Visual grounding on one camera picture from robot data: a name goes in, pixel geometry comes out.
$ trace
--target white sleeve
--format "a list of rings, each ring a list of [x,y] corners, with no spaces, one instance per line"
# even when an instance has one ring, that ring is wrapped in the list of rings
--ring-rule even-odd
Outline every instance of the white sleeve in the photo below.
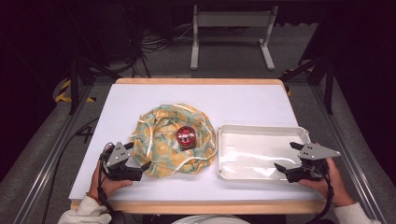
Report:
[[[359,203],[334,207],[334,213],[340,224],[381,224],[378,220],[368,218]]]
[[[85,196],[77,210],[69,210],[62,214],[58,224],[71,223],[100,223],[107,224],[111,221],[110,214],[104,214],[105,206],[99,205],[96,200]]]

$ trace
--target floral cloth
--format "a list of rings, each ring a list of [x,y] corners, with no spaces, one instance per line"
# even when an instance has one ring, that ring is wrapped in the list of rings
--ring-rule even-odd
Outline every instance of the floral cloth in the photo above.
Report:
[[[177,130],[195,130],[195,148],[182,151]],[[208,117],[190,105],[159,105],[140,117],[131,135],[132,156],[141,164],[151,161],[147,175],[161,178],[176,172],[195,174],[216,157],[216,133]]]

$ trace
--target plastic tray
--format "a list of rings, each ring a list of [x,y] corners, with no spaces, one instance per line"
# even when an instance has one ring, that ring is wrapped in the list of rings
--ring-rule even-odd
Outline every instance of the plastic tray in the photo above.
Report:
[[[288,181],[274,166],[300,166],[298,150],[290,142],[310,142],[301,127],[223,125],[219,128],[219,178],[223,180]]]

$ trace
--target human hand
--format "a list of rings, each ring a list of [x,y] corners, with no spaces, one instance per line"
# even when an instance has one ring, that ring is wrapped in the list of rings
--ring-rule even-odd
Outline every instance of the human hand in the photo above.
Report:
[[[335,166],[334,160],[332,158],[326,159],[329,165],[329,178],[331,180],[332,189],[334,191],[334,196],[332,197],[332,202],[336,207],[352,205],[355,201],[347,193],[344,185],[344,180],[341,177],[341,173]],[[319,192],[323,197],[327,198],[328,187],[324,179],[319,181],[311,181],[307,179],[301,179],[298,182],[300,185],[305,186],[309,189],[314,189]]]
[[[96,199],[99,199],[98,178],[99,178],[100,166],[101,166],[101,163],[97,162],[96,169],[92,175],[92,181],[91,181],[91,186],[90,186],[90,191],[89,191],[91,196],[95,197]],[[102,181],[103,181],[102,189],[103,189],[103,192],[106,194],[107,198],[111,197],[111,195],[113,195],[113,193],[116,190],[132,186],[132,184],[133,184],[132,180],[128,180],[128,179],[120,180],[120,181],[111,180],[109,178],[106,178],[106,175],[103,172],[102,172],[101,177],[102,177]]]

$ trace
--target person's arm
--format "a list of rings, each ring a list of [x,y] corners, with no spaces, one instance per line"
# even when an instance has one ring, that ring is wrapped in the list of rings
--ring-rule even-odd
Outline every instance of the person's arm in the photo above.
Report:
[[[87,196],[84,197],[77,210],[69,210],[62,214],[58,224],[68,223],[109,223],[111,216],[105,214],[107,210],[102,205],[98,197],[98,178],[99,178],[99,167],[100,162],[97,163],[96,169],[92,175],[92,181],[90,190],[87,192]],[[102,189],[105,192],[107,198],[111,197],[117,189],[132,186],[131,180],[113,181],[106,178],[105,174],[102,174],[103,183]]]
[[[379,221],[368,218],[362,210],[361,205],[356,203],[349,195],[345,188],[343,177],[336,167],[334,160],[328,158],[326,161],[329,165],[329,177],[334,191],[334,196],[332,197],[332,203],[335,207],[334,213],[338,217],[340,224],[379,224]],[[302,179],[298,183],[316,190],[324,198],[327,197],[328,187],[324,179],[320,181]]]

